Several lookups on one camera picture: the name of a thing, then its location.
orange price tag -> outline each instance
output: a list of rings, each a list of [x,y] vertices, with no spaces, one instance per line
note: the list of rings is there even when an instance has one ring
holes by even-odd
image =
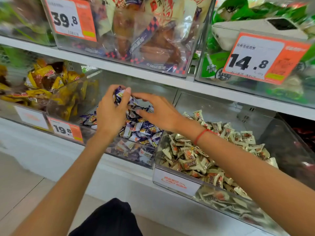
[[[83,143],[83,138],[79,126],[60,121],[51,117],[47,117],[48,121],[53,127],[53,131],[57,135],[61,135],[66,138],[74,139]]]
[[[46,0],[58,34],[97,41],[91,7],[85,0]]]
[[[223,73],[280,85],[311,44],[241,32]]]

clear plastic bin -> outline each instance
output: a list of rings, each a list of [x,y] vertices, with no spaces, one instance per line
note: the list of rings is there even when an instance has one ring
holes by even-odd
[[[0,35],[56,46],[40,0],[0,0]]]
[[[157,85],[149,81],[99,70],[93,75],[88,76],[88,78],[79,79],[58,90],[49,100],[47,106],[48,117],[60,119],[63,122],[79,127],[83,142],[86,143],[96,130],[81,125],[80,116],[86,113],[94,113],[99,101],[111,84],[121,84],[131,87],[133,92],[149,92],[161,95],[166,97],[171,103],[174,101],[177,92],[177,88],[175,87]],[[141,101],[139,104],[147,107],[150,103]],[[146,167],[152,167],[155,150],[156,148],[154,147],[116,137],[106,152]]]
[[[315,10],[313,8],[314,5],[312,0],[264,0],[264,3],[260,0],[259,3],[256,3],[254,8],[262,11],[263,9],[260,8],[260,6],[264,7],[265,10],[272,10],[272,8],[280,7],[281,10],[283,10],[282,15],[281,11],[275,10],[273,13],[265,14],[264,18],[281,17],[290,20],[298,27],[298,29],[308,36],[308,40],[301,40],[301,42],[304,41],[312,44],[309,51],[302,57],[284,82],[280,85],[271,84],[223,73],[222,69],[226,64],[230,51],[225,51],[221,48],[220,44],[218,44],[213,36],[211,27],[208,28],[209,37],[207,44],[203,47],[195,80],[256,96],[262,96],[264,98],[276,99],[283,102],[315,108],[315,35],[313,34],[313,29],[315,27]],[[232,13],[225,13],[224,15],[222,14],[222,16],[224,18],[231,18],[231,14]],[[223,21],[222,19],[220,20],[218,16],[218,11],[216,11],[212,20],[213,25],[221,24]],[[254,16],[252,19],[255,18],[263,19],[259,16]],[[234,21],[236,24],[238,19],[232,19],[231,21]],[[246,28],[242,29],[242,31],[253,33],[250,30],[246,30]],[[281,38],[281,36],[275,36],[264,32],[258,32],[257,34]]]
[[[315,166],[315,154],[283,121],[184,93],[179,97],[176,109],[180,113],[186,111],[190,115],[193,111],[202,109],[205,121],[230,122],[236,131],[253,131],[256,144],[266,144],[266,149],[271,157],[276,158],[281,171],[315,189],[315,172],[312,170]],[[195,182],[200,187],[196,194],[191,196],[159,182],[154,183],[273,235],[287,235],[254,201],[162,166],[162,149],[167,146],[169,137],[167,132],[164,132],[156,153],[155,170],[163,170]]]
[[[127,8],[117,8],[100,0],[67,1],[69,6],[79,2],[90,7],[91,11],[86,16],[93,17],[93,20],[89,20],[88,28],[84,26],[83,17],[78,15],[81,27],[77,32],[62,30],[54,24],[57,20],[50,14],[53,4],[42,0],[58,48],[178,77],[186,76],[203,21],[155,16],[134,8],[132,4]],[[206,1],[209,5],[214,3],[214,0]],[[207,9],[206,17],[212,6]],[[69,17],[67,20],[66,26],[70,22],[72,27],[77,27],[77,21],[72,23]]]

barcode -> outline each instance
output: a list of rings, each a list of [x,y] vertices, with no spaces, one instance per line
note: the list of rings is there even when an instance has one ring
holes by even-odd
[[[69,35],[80,36],[79,33],[74,32],[74,31],[70,31],[70,30],[68,31],[68,34],[69,34]]]
[[[243,76],[246,76],[246,77],[251,77],[251,78],[257,78],[256,76],[254,75],[246,75],[244,73],[240,73],[240,72],[234,72],[234,71],[231,71],[232,74],[236,74],[236,75],[243,75]]]

white shelf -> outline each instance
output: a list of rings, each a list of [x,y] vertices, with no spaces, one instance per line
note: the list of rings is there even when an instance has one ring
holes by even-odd
[[[17,47],[20,49],[25,49],[39,54],[45,54],[52,57],[61,58],[85,65],[90,65],[100,69],[120,73],[123,75],[130,75],[140,79],[146,79],[157,83],[166,84],[169,86],[174,86],[194,92],[215,96],[218,98],[228,99],[260,108],[265,108],[277,112],[282,112],[298,117],[315,120],[315,109],[302,107],[291,103],[285,103],[277,100],[272,100],[268,98],[263,98],[256,95],[225,89],[213,85],[194,82],[192,77],[187,77],[187,79],[171,77],[169,75],[138,69],[120,63],[105,61],[73,52],[62,51],[59,50],[57,47],[46,47],[4,36],[0,36],[0,44]]]

bin label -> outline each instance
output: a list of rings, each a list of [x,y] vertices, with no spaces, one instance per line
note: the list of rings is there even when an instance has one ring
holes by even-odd
[[[51,117],[47,118],[51,126],[53,127],[53,131],[55,134],[61,135],[66,138],[74,139],[83,143],[80,127]]]
[[[85,0],[46,0],[58,34],[97,41],[91,7]]]
[[[167,171],[155,168],[153,173],[153,182],[160,183],[174,190],[180,191],[190,196],[195,196],[200,184],[185,178],[173,175]]]
[[[223,73],[281,84],[311,44],[241,32]]]
[[[27,108],[14,106],[16,112],[20,116],[21,120],[25,123],[34,125],[36,127],[40,127],[48,130],[48,124],[45,120],[45,117],[41,112],[36,112]]]

